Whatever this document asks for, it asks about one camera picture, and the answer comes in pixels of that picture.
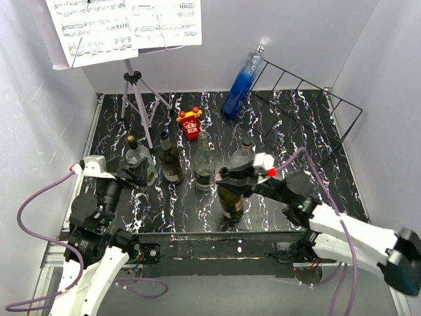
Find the white wall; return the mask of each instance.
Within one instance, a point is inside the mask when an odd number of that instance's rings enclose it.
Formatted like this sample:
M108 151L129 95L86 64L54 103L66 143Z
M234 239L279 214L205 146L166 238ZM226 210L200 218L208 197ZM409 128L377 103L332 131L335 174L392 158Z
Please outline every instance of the white wall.
M381 0L334 92L364 109L345 142L373 224L421 235L421 3ZM349 114L338 112L339 126ZM409 300L421 315L421 299Z
M16 223L20 204L82 156L96 95L81 69L55 72L23 0L0 10L0 315L32 297L46 243ZM29 204L28 228L55 237L74 180Z
M244 58L264 56L320 86L332 86L378 0L202 0L202 46L133 59L161 92L229 90ZM84 67L96 92L122 93L123 62ZM263 80L259 89L272 88Z

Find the black wire rack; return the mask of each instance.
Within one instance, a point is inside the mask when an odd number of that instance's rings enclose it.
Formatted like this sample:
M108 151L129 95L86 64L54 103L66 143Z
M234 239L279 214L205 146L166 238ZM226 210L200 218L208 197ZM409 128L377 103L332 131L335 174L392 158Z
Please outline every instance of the black wire rack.
M289 154L297 147L306 147L313 162L319 169L322 168L342 146L361 116L362 109L332 94L330 89L318 87L266 59L262 60L262 64L251 95L260 101L253 116L260 117L266 127L256 126L253 119L247 122L246 118L241 118L243 123ZM272 90L255 90L259 83L267 86L269 82L275 82ZM344 107L350 107L346 113L352 115L353 119L341 135L334 115Z

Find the sheet music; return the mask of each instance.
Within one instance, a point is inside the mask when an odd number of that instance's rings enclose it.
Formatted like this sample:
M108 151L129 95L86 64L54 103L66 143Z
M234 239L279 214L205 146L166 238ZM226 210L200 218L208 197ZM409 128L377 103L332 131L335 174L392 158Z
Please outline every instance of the sheet music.
M69 66L137 57L124 0L91 0L89 6L87 0L46 3Z
M200 0L126 0L136 48L201 45Z

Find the tripod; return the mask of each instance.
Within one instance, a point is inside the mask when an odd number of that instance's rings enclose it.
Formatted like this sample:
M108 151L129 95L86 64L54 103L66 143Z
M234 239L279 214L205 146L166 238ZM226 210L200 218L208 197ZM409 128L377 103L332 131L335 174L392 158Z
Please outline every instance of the tripod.
M155 94L159 98L159 100L162 103L164 103L166 107L168 107L170 111L174 111L174 110L171 108L171 105L169 105L168 102L165 101L164 98L162 98L159 95L159 93L142 78L142 75L139 71L133 71L133 67L132 67L132 64L130 63L130 60L124 59L124 64L126 65L127 72L124 74L126 85L124 87L123 104L121 108L120 118L124 120L124 113L126 112L126 103L128 103L136 112L140 114L140 117L142 119L142 125L143 125L143 128L145 129L147 143L149 145L149 148L152 149L153 146L152 146L151 135L149 133L149 129L151 127L151 123L153 120L153 116L155 115L155 111L157 110L157 106L153 107L152 115L149 118L146 112L145 104L143 103L142 95L140 94L140 91L139 91L139 86L137 85L137 82L140 80L149 90L153 92L153 94ZM137 101L137 109L133 105L133 103L127 100L127 92L129 88L129 83L134 88L134 94Z

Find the blue liquid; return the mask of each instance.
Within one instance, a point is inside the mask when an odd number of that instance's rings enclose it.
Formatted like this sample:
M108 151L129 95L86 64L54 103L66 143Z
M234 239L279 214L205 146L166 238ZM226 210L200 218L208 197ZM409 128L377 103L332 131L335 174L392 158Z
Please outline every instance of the blue liquid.
M236 116L245 97L249 93L252 84L253 75L247 74L246 72L240 72L232 85L228 97L221 107L221 112L228 117Z

